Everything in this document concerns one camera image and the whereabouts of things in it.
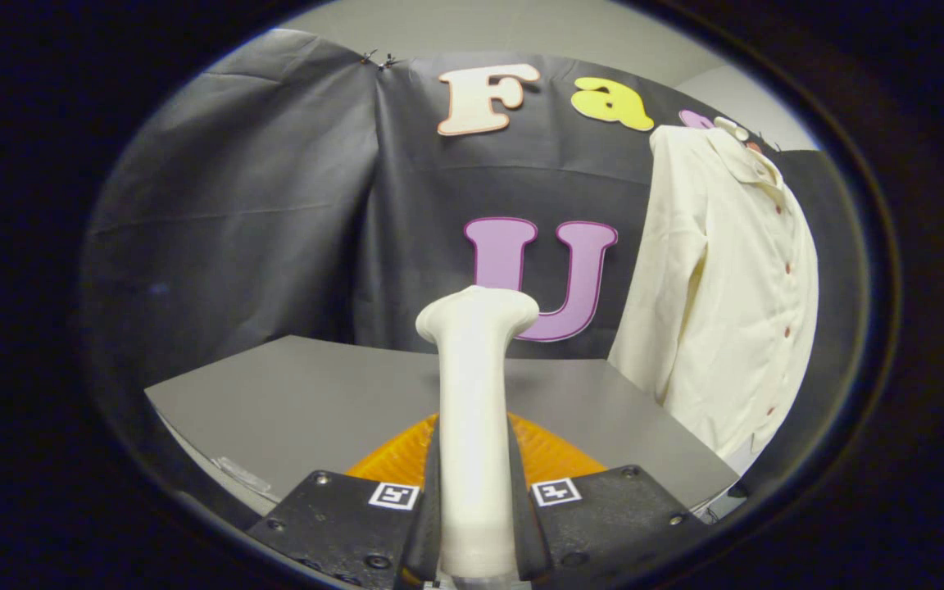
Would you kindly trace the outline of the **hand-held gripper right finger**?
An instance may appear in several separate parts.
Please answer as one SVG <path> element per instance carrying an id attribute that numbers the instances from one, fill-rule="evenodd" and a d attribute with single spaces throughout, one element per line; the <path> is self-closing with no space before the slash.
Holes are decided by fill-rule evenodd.
<path id="1" fill-rule="evenodd" d="M 607 468 L 509 414 L 518 578 L 533 587 L 651 585 L 707 525 L 643 467 Z"/>

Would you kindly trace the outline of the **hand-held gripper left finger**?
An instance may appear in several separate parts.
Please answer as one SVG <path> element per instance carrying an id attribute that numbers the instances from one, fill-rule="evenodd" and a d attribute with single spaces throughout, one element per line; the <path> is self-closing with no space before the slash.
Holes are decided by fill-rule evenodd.
<path id="1" fill-rule="evenodd" d="M 247 533 L 337 583 L 438 589 L 436 415 L 371 453 L 372 479 L 316 470 Z"/>

